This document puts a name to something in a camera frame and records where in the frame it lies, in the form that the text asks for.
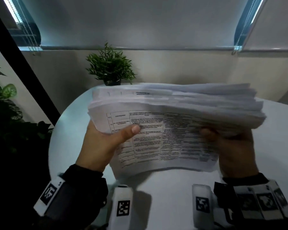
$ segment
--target black frame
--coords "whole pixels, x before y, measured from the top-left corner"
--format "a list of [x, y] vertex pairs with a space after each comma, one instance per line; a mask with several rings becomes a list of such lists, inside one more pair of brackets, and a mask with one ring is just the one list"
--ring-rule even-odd
[[0, 19], [0, 52], [53, 125], [60, 113]]

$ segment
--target stack of papers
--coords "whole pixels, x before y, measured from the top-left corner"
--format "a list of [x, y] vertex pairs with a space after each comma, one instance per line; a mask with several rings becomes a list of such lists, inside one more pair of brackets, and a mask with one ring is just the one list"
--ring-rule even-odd
[[259, 127], [266, 116], [255, 94], [249, 84], [98, 86], [88, 114], [104, 133], [130, 124], [141, 127], [110, 162], [116, 179], [174, 167], [211, 171], [218, 155], [199, 130], [212, 127], [231, 137]]

